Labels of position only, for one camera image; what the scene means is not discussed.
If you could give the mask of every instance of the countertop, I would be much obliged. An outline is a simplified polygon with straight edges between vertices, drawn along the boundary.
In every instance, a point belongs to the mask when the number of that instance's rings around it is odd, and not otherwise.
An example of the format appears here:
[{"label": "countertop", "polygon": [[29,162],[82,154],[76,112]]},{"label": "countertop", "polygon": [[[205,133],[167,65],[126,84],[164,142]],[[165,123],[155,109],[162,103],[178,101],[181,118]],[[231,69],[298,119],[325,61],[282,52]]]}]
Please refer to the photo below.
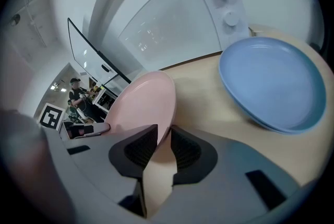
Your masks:
[{"label": "countertop", "polygon": [[[303,51],[319,69],[326,87],[327,107],[321,122],[300,135],[283,135],[264,129],[246,116],[226,93],[218,72],[220,55],[164,70],[175,82],[177,109],[174,124],[197,128],[253,147],[285,169],[302,186],[319,177],[332,151],[334,133],[334,75],[308,44],[261,25],[250,25],[257,36],[272,37]],[[148,217],[172,192],[176,161],[170,136],[154,153],[144,171]]]}]

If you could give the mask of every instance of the knob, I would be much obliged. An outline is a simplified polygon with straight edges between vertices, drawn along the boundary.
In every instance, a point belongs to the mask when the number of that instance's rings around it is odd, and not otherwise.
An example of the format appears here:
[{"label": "knob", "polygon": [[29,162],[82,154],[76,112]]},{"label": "knob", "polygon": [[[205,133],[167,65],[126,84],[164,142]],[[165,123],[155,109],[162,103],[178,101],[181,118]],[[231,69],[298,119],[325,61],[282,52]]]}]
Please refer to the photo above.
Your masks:
[{"label": "knob", "polygon": [[237,23],[239,22],[239,15],[235,13],[234,11],[229,11],[224,15],[224,21],[229,25],[229,26],[236,26]]}]

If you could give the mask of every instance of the person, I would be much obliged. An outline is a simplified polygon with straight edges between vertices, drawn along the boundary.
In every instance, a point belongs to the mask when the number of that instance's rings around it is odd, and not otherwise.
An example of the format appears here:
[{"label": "person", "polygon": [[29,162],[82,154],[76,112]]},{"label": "person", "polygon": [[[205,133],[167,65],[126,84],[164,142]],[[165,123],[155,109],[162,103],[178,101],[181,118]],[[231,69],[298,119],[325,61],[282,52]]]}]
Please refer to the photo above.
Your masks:
[{"label": "person", "polygon": [[85,115],[92,118],[97,123],[103,123],[106,114],[99,109],[96,105],[91,104],[85,94],[97,95],[95,92],[87,91],[84,88],[79,87],[80,79],[72,78],[70,85],[72,89],[69,91],[69,99],[72,105],[78,107]]}]

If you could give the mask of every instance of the pink plate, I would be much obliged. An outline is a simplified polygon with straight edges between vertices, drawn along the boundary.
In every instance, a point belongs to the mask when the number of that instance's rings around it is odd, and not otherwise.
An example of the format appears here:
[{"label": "pink plate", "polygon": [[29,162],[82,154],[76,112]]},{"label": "pink plate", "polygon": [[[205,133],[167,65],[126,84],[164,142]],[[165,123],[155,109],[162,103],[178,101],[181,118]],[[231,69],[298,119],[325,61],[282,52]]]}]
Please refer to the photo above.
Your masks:
[{"label": "pink plate", "polygon": [[144,125],[158,125],[158,143],[174,121],[174,81],[162,71],[149,72],[127,86],[111,106],[105,122],[110,130],[103,135]]}]

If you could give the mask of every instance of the kitchen counter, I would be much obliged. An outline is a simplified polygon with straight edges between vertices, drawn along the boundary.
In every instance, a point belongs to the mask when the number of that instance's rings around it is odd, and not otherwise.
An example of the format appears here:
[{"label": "kitchen counter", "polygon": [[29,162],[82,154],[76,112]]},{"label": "kitchen counter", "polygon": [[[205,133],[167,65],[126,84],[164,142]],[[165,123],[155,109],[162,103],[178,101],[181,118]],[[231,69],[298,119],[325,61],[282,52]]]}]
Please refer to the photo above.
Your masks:
[{"label": "kitchen counter", "polygon": [[[300,135],[278,134],[256,124],[226,93],[219,76],[220,55],[177,65],[165,72],[175,82],[177,110],[174,124],[197,128],[246,143],[285,169],[299,185],[322,173],[332,151],[334,133],[334,75],[325,61],[305,42],[281,31],[250,25],[257,36],[272,37],[303,51],[319,69],[326,87],[327,107],[321,122]],[[144,171],[144,191],[148,217],[172,192],[176,161],[170,136],[154,153]]]}]

